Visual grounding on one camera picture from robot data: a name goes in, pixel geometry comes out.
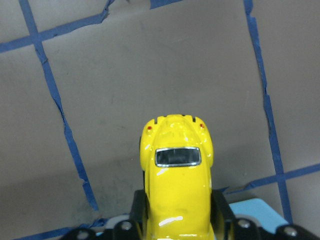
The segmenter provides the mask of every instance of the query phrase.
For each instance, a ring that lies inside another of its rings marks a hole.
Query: chrome window trim
[[[167,150],[173,150],[173,149],[193,149],[193,150],[197,150],[198,154],[199,154],[199,161],[197,162],[191,162],[191,163],[179,163],[179,164],[160,164],[157,162],[157,153],[158,152],[162,152],[162,151],[167,151]],[[192,167],[192,166],[198,166],[200,165],[202,162],[201,159],[201,153],[200,153],[200,149],[198,147],[195,146],[183,146],[183,147],[165,147],[165,148],[159,148],[155,151],[155,156],[154,156],[154,163],[157,167],[161,167],[161,168],[171,168],[171,167]]]

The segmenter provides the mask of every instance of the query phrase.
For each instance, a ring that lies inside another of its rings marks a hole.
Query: bolt
[[[124,221],[121,224],[121,228],[122,228],[122,230],[126,230],[127,231],[127,230],[132,228],[132,224],[130,222],[128,222],[128,221]]]
[[[298,235],[297,230],[295,230],[292,226],[286,226],[283,231],[285,232],[285,234],[291,237],[295,237]]]
[[[240,227],[244,228],[244,229],[247,229],[250,227],[250,222],[248,220],[245,220],[245,219],[240,219],[238,221],[238,224]]]

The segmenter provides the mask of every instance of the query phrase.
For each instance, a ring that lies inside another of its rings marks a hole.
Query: car body
[[[213,145],[191,115],[150,120],[140,140],[147,198],[145,238],[213,240],[210,222]]]

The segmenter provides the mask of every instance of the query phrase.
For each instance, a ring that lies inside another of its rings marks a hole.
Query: blue tape
[[[92,224],[81,224],[78,228],[94,228],[94,227],[103,227],[104,225],[106,225],[108,222],[107,218],[100,218],[95,220]],[[55,237],[60,237],[63,235],[66,235],[68,232],[70,232],[71,230],[75,229],[74,227],[64,227],[64,228],[60,228],[60,229],[56,229],[56,230],[52,230],[52,231],[46,231],[46,232],[42,232],[42,233],[38,233],[38,234],[34,234],[34,235],[30,235],[30,236],[24,236],[21,238],[16,238],[14,240],[44,240],[44,239],[51,239],[51,238],[55,238]]]
[[[59,237],[59,236],[65,235],[68,232],[70,232],[72,229],[74,229],[74,228],[72,228],[72,227],[64,227],[64,228],[60,228],[60,229],[56,229],[56,230],[52,230],[52,231],[46,231],[46,232],[42,232],[42,233],[30,235],[30,236],[24,236],[24,237],[21,237],[21,238],[15,238],[14,240],[44,240],[44,239],[51,239],[51,238],[55,238],[55,237]]]
[[[32,39],[30,36],[25,36],[13,41],[0,43],[0,54],[11,50],[19,49],[28,45],[31,45]]]
[[[263,86],[263,107],[266,114],[266,118],[268,121],[269,128],[269,143],[271,147],[273,165],[275,169],[275,174],[277,175],[277,183],[278,189],[280,193],[281,205],[283,210],[284,218],[292,223],[292,214],[290,208],[290,201],[288,196],[288,190],[286,185],[286,179],[284,176],[284,167],[281,161],[280,148],[278,143],[278,137],[276,132],[276,126],[274,123],[274,115],[271,107],[270,96],[267,93],[267,77],[265,73],[264,61],[262,58],[262,52],[260,48],[259,34],[258,34],[258,26],[255,17],[251,16],[251,12],[253,9],[253,1],[252,0],[243,0],[246,20],[251,36],[251,41],[256,57],[256,61],[260,71],[260,77]]]
[[[32,38],[30,36],[22,37],[13,41],[0,43],[0,53],[4,53],[7,51],[15,50],[18,48],[22,48],[28,45],[32,45],[34,42],[33,40],[39,40],[39,41],[45,41],[52,39],[54,37],[68,34],[76,29],[82,28],[84,26],[93,25],[93,24],[100,24],[103,22],[103,20],[108,16],[109,14],[109,6],[114,2],[115,0],[108,0],[105,4],[103,11],[97,15],[89,16],[80,20],[76,20],[67,24],[63,24],[57,27],[54,27],[49,30],[45,30],[42,32],[38,32],[37,28],[35,28],[35,25],[32,26],[32,29],[29,29],[31,27],[27,26],[29,32],[30,30],[33,32]]]
[[[65,117],[65,114],[64,114],[64,110],[63,110],[62,103],[61,103],[61,97],[60,97],[60,94],[59,94],[59,91],[58,91],[58,88],[57,88],[57,85],[56,85],[56,81],[55,81],[54,75],[52,73],[50,64],[48,62],[48,58],[47,58],[47,56],[45,54],[45,50],[44,50],[44,47],[42,45],[42,42],[37,37],[38,36],[38,30],[37,30],[37,27],[36,27],[36,23],[35,23],[35,20],[34,20],[34,17],[33,17],[29,2],[28,2],[28,0],[19,0],[19,3],[20,3],[20,7],[21,7],[21,10],[22,10],[22,13],[23,13],[23,16],[24,16],[28,31],[30,33],[30,37],[31,37],[32,42],[34,44],[34,48],[35,48],[36,54],[37,54],[37,56],[38,56],[38,58],[39,58],[39,60],[41,62],[42,69],[43,69],[43,72],[44,72],[44,77],[45,77],[47,86],[49,88],[50,94],[51,94],[55,104],[57,105],[57,107],[58,107],[58,109],[59,109],[59,111],[61,113],[61,116],[62,116],[62,119],[63,119],[63,125],[64,125],[64,136],[65,136],[65,139],[67,141],[67,144],[68,144],[70,153],[72,155],[73,162],[75,164],[75,167],[76,167],[76,170],[78,172],[78,175],[79,175],[80,179],[83,180],[82,187],[84,189],[85,196],[86,196],[90,206],[95,211],[98,211],[99,208],[98,208],[98,204],[97,204],[96,198],[95,198],[94,193],[92,191],[92,188],[90,186],[90,182],[89,182],[89,179],[88,179],[84,164],[82,162],[82,159],[80,157],[80,153],[79,153],[77,144],[76,144],[76,142],[75,142],[75,140],[73,138],[73,134],[72,134],[71,128],[70,128],[70,126],[69,126],[69,124],[67,122],[67,119]]]
[[[150,0],[150,9],[156,9],[159,7],[162,7],[164,5],[172,4],[172,3],[177,3],[182,0]]]
[[[242,187],[239,189],[231,189],[228,191],[229,187],[223,187],[219,190],[222,192],[225,192],[226,194],[235,194],[235,193],[240,193],[247,190],[255,189],[264,185],[277,183],[278,181],[284,181],[288,179],[298,178],[308,174],[313,174],[319,171],[320,171],[320,163],[311,165],[311,166],[302,167],[296,170],[288,171],[284,174],[278,174],[278,175],[272,175],[272,176],[260,178],[260,179],[249,182],[245,187]]]
[[[318,171],[320,171],[320,163],[311,165],[311,166],[306,166],[297,170],[288,171],[285,174],[285,178],[292,179],[292,178],[301,177],[307,174],[313,174]]]

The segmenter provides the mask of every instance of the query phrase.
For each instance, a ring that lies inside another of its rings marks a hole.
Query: concrete floor
[[[105,5],[29,3],[39,32]],[[284,172],[317,165],[320,2],[253,3]],[[0,44],[28,36],[19,2],[1,6]],[[275,174],[244,3],[184,0],[149,8],[147,0],[116,0],[101,24],[42,43],[99,211],[86,199],[34,46],[0,51],[2,239],[127,213],[142,187],[139,137],[156,116],[191,114],[206,122],[215,189]],[[286,181],[294,223],[317,235],[319,181],[318,171]],[[283,214],[276,183],[226,197],[261,198]]]

